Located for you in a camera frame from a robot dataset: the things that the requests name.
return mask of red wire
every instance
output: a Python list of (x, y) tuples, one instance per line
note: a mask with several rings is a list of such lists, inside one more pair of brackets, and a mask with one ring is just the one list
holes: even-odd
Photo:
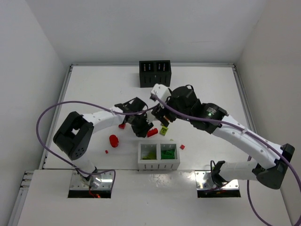
[(91, 187), (89, 187), (89, 194), (90, 194), (91, 196), (93, 196), (93, 198), (96, 198), (96, 197), (94, 196), (94, 194), (91, 192)]

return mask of black container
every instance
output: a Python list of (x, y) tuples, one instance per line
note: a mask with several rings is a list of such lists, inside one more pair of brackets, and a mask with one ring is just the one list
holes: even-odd
[(153, 87), (156, 83), (170, 86), (170, 60), (139, 61), (140, 87)]

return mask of white table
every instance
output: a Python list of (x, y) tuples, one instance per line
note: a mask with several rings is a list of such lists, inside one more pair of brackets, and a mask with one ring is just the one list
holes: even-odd
[[(224, 108), (241, 124), (247, 125), (231, 67), (174, 66), (172, 65), (171, 89), (191, 84), (201, 102), (211, 102)], [(124, 103), (134, 97), (144, 100), (148, 106), (151, 88), (139, 88), (138, 66), (74, 66), (60, 101), (81, 100), (105, 107)], [(72, 112), (92, 113), (99, 109), (87, 105), (67, 104), (55, 118), (56, 126), (50, 134), (50, 149), (64, 158), (67, 156), (53, 143), (52, 138), (66, 116)], [(117, 135), (119, 146), (112, 148), (109, 136)], [(169, 126), (166, 136), (160, 134), (149, 139), (170, 140), (185, 145), (181, 150), (179, 170), (208, 170), (210, 160), (246, 161), (247, 155), (226, 141), (197, 130), (185, 121), (176, 120)], [(138, 142), (132, 129), (117, 126), (99, 131), (92, 136), (86, 155), (99, 169), (134, 170), (138, 169)], [(48, 155), (45, 169), (70, 169), (71, 167)]]
[[(67, 198), (71, 170), (36, 170), (18, 226), (264, 226), (241, 198), (198, 198), (191, 171), (117, 170), (110, 199)], [(279, 190), (251, 183), (259, 214), (290, 225)]]
[[(239, 91), (231, 67), (173, 66), (171, 89), (191, 84), (202, 102), (213, 102), (246, 125)], [(149, 100), (150, 90), (139, 88), (137, 66), (74, 66), (66, 79), (60, 101), (82, 100), (110, 107), (135, 96)], [(48, 143), (67, 158), (52, 137), (71, 111), (91, 113), (86, 105), (64, 105), (57, 111)], [(109, 135), (120, 143), (111, 148)], [(208, 170), (210, 160), (245, 161), (247, 155), (227, 142), (176, 121), (167, 135), (148, 139), (174, 139), (186, 147), (175, 171), (137, 171), (137, 143), (131, 128), (111, 127), (93, 135), (87, 155), (99, 169), (117, 169), (110, 199), (67, 198), (72, 171), (52, 155), (45, 169), (36, 170), (18, 226), (263, 226), (252, 213), (246, 182), (239, 181), (241, 198), (197, 198), (194, 170)], [(276, 226), (290, 225), (280, 190), (251, 182), (251, 196), (259, 214)]]

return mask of white container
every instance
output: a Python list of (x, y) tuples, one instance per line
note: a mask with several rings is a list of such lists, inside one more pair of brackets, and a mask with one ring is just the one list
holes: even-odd
[[(174, 149), (174, 159), (161, 159), (161, 151)], [(180, 147), (174, 141), (142, 141), (138, 143), (138, 168), (140, 170), (176, 170), (180, 165)], [(151, 154), (154, 160), (144, 160)]]

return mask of small red cube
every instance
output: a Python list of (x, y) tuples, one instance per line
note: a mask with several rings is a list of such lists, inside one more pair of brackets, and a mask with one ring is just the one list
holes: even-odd
[(118, 127), (124, 129), (126, 127), (126, 124), (120, 124)]

